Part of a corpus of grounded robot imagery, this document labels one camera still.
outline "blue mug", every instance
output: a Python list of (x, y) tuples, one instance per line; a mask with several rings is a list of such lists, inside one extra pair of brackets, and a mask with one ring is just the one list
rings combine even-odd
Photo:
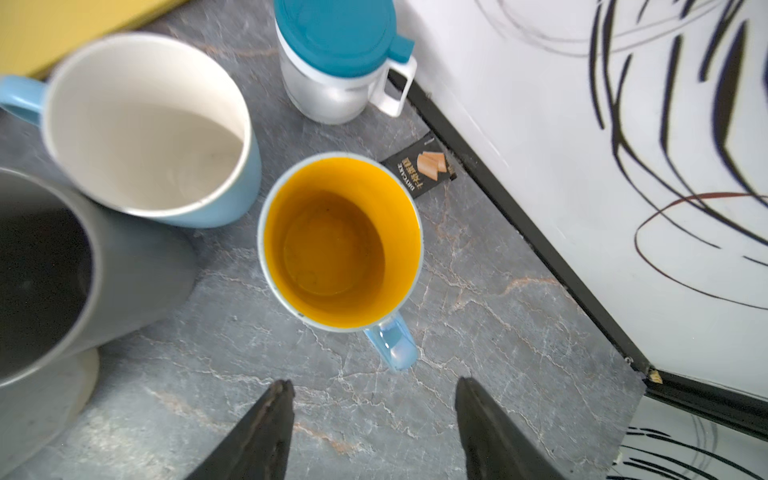
[(180, 227), (219, 227), (259, 193), (261, 158), (243, 95), (212, 58), (162, 35), (112, 35), (47, 84), (0, 78), (0, 107), (36, 124), (89, 197)]

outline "black packet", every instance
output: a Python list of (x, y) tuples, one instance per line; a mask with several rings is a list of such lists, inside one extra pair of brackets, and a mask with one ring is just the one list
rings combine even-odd
[(432, 132), (387, 158), (382, 164), (400, 179), (413, 198), (425, 194), (445, 180), (456, 179), (456, 171)]

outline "gray marble countertop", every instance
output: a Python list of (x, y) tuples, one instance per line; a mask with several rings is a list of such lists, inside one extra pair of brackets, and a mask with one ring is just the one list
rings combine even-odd
[[(459, 376), (477, 378), (567, 477), (604, 478), (640, 377), (460, 168), (416, 201), (426, 254), (402, 311), (421, 353), (411, 370), (390, 373), (362, 333), (311, 329), (272, 295), (256, 235), (277, 177), (321, 151), (383, 160), (428, 131), (410, 107), (336, 127), (303, 117), (283, 90), (273, 22), (270, 0), (193, 0), (147, 28), (205, 50), (240, 86), (261, 195), (235, 224), (188, 230), (200, 274), (186, 306), (103, 346), (77, 422), (9, 478), (184, 478), (273, 379), (296, 389), (287, 478), (466, 478)], [(7, 114), (0, 166), (67, 182), (39, 133)]]

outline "black trim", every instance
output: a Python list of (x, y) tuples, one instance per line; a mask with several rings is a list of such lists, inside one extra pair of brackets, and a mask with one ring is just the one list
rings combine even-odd
[[(389, 80), (400, 90), (405, 86), (404, 79), (390, 73)], [(632, 368), (647, 375), (650, 362), (629, 336), (616, 323), (616, 320), (600, 304), (598, 299), (579, 279), (576, 272), (560, 256), (549, 240), (536, 227), (530, 217), (520, 208), (509, 192), (494, 177), (488, 167), (467, 144), (451, 122), (442, 114), (429, 96), (413, 82), (408, 92), (411, 101), (425, 123), (435, 132), (440, 141), (462, 162), (469, 176), (488, 195), (491, 202), (502, 212), (509, 223), (518, 229), (544, 265), (562, 283), (583, 311), (592, 319), (600, 331), (614, 344), (619, 353), (631, 361)]]
[(659, 374), (664, 383), (646, 380), (647, 396), (768, 442), (768, 402), (673, 373)]

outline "mug handle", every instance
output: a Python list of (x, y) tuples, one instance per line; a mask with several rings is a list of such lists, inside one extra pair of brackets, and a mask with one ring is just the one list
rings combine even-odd
[[(406, 104), (408, 90), (411, 89), (411, 83), (413, 83), (413, 78), (416, 76), (416, 59), (411, 55), (406, 63), (400, 63), (391, 58), (387, 58), (385, 63), (386, 67), (384, 68), (382, 77), (379, 79), (379, 83), (376, 84), (373, 95), (371, 95), (371, 103), (390, 117), (399, 117), (402, 108)], [(384, 87), (387, 82), (387, 74), (390, 70), (394, 70), (406, 78), (406, 87), (402, 89), (402, 95), (399, 100), (384, 92)]]
[(39, 126), (47, 87), (33, 78), (18, 75), (0, 77), (0, 108)]
[(390, 369), (407, 370), (419, 359), (419, 349), (400, 312), (395, 312), (365, 332)]

